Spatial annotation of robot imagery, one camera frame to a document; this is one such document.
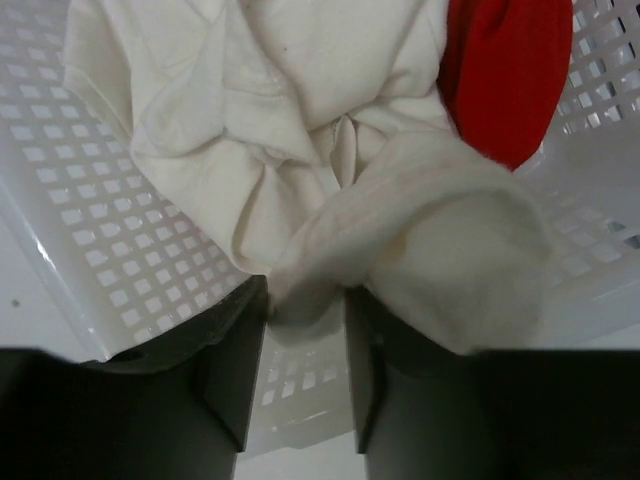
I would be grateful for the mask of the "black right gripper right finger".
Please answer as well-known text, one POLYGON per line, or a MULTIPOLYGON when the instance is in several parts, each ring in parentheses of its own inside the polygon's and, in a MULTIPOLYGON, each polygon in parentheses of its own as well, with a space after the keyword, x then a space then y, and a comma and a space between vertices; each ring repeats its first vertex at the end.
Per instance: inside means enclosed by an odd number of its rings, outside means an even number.
POLYGON ((366 289, 345 296, 356 448, 371 479, 635 479, 639 355, 459 356, 366 289))

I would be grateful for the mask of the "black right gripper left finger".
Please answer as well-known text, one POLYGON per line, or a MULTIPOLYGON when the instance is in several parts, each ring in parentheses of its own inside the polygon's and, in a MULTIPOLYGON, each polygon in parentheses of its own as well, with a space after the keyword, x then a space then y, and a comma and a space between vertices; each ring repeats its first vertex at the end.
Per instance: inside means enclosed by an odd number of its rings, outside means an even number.
POLYGON ((254 276, 107 362, 1 352, 5 479, 230 479, 246 447, 268 313, 254 276))

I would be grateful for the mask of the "white t shirt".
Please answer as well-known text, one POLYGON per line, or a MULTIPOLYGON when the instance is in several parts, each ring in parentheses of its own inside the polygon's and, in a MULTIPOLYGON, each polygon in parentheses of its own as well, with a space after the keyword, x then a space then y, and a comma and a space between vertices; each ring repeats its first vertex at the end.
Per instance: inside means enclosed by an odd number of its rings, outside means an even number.
POLYGON ((548 228, 436 85, 446 1, 74 1, 65 87, 240 270, 278 339, 345 289, 457 354, 536 335, 548 228))

